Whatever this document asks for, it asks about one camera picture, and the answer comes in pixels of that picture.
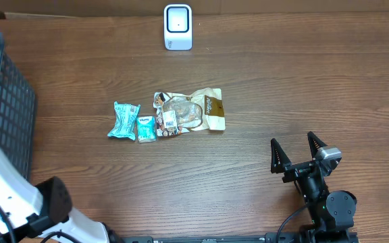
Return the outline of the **teal tissue pack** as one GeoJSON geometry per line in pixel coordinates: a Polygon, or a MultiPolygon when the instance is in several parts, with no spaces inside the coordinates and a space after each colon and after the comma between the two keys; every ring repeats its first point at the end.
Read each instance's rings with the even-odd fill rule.
{"type": "Polygon", "coordinates": [[[138,141],[154,142],[157,139],[155,118],[153,116],[138,117],[136,121],[138,141]]]}

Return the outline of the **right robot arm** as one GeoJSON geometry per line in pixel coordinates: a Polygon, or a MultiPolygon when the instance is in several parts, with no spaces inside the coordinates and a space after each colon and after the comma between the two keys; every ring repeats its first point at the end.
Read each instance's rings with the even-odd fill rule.
{"type": "Polygon", "coordinates": [[[266,233],[266,242],[358,242],[354,226],[357,199],[346,190],[330,192],[326,178],[337,168],[342,152],[329,146],[313,132],[307,133],[311,160],[294,164],[280,143],[271,139],[271,172],[283,175],[284,183],[292,182],[303,197],[304,205],[288,216],[275,233],[266,233]],[[286,224],[308,210],[312,224],[302,225],[297,233],[284,233],[286,224]]]}

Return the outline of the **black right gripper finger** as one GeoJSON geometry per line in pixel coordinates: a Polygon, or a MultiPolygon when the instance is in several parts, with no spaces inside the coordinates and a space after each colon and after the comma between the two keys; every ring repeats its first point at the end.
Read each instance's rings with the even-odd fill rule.
{"type": "Polygon", "coordinates": [[[271,139],[271,172],[272,173],[284,173],[286,168],[291,166],[291,161],[283,151],[279,142],[275,139],[271,139]]]}
{"type": "Polygon", "coordinates": [[[312,131],[307,133],[307,138],[309,141],[309,147],[311,151],[311,156],[315,158],[318,150],[321,147],[327,146],[326,143],[324,143],[320,138],[318,138],[312,131]]]}

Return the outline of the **teal snack wrapper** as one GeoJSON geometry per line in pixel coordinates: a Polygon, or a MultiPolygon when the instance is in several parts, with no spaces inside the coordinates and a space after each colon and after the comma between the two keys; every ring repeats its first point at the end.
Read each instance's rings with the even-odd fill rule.
{"type": "Polygon", "coordinates": [[[107,136],[135,140],[134,124],[138,117],[140,105],[118,103],[115,101],[113,108],[115,111],[115,124],[107,136]]]}

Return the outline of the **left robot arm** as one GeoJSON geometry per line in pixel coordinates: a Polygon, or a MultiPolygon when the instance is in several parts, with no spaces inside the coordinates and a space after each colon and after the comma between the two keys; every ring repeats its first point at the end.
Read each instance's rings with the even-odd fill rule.
{"type": "Polygon", "coordinates": [[[121,242],[104,223],[72,205],[57,177],[33,186],[9,162],[0,147],[0,242],[40,237],[43,242],[121,242]]]}

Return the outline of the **brown white snack bag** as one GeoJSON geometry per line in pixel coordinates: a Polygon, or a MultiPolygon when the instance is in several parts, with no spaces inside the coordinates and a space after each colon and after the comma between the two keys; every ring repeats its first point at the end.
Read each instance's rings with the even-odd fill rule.
{"type": "Polygon", "coordinates": [[[190,95],[156,92],[153,107],[159,137],[226,129],[222,90],[219,88],[204,88],[190,95]]]}

